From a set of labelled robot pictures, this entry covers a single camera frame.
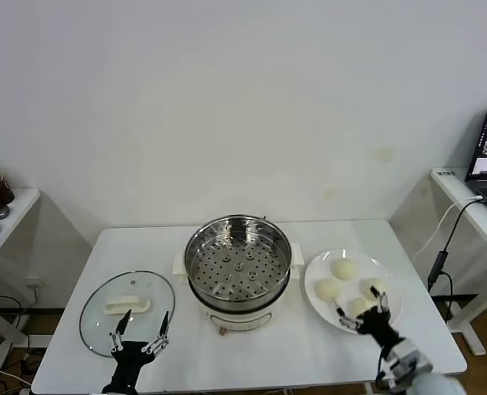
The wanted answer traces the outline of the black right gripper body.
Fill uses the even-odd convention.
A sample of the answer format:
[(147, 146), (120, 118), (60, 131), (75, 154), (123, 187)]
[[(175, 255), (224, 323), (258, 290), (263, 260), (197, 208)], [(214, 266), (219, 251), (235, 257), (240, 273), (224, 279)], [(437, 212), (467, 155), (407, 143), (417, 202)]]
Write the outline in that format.
[(390, 311), (377, 308), (364, 311), (356, 317), (361, 321), (357, 332), (363, 335), (370, 335), (383, 350), (391, 350), (395, 345), (404, 340), (399, 333), (389, 324)]

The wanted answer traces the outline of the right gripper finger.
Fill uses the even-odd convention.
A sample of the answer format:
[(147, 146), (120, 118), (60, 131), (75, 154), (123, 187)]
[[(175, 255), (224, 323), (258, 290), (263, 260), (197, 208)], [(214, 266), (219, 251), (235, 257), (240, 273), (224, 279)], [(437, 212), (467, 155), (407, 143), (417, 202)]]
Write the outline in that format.
[(347, 315), (339, 304), (336, 304), (336, 313), (339, 317), (339, 322), (343, 327), (358, 333), (359, 320), (357, 318), (352, 318), (351, 316)]
[(377, 302), (378, 313), (388, 314), (387, 293), (384, 290), (379, 290), (375, 286), (370, 286), (369, 290)]

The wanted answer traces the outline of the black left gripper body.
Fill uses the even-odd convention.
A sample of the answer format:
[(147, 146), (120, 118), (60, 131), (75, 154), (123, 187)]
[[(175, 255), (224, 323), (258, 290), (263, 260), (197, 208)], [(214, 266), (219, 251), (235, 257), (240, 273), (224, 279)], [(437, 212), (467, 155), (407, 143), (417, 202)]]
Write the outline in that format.
[(121, 351), (112, 353), (117, 365), (110, 383), (103, 387), (102, 393), (137, 393), (141, 368), (155, 360), (153, 353), (142, 350), (146, 345), (147, 342), (125, 341)]

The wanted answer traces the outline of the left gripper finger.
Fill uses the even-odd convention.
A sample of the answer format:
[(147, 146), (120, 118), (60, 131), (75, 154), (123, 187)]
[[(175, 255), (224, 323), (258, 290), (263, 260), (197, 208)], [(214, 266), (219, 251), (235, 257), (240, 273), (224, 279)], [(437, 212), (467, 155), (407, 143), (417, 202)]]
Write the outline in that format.
[(169, 345), (168, 330), (169, 311), (166, 311), (158, 335), (144, 346), (141, 351), (144, 353), (161, 353)]
[(118, 325), (116, 326), (115, 331), (109, 333), (112, 342), (112, 352), (121, 351), (123, 349), (123, 335), (131, 318), (131, 313), (132, 311), (129, 309), (118, 321)]

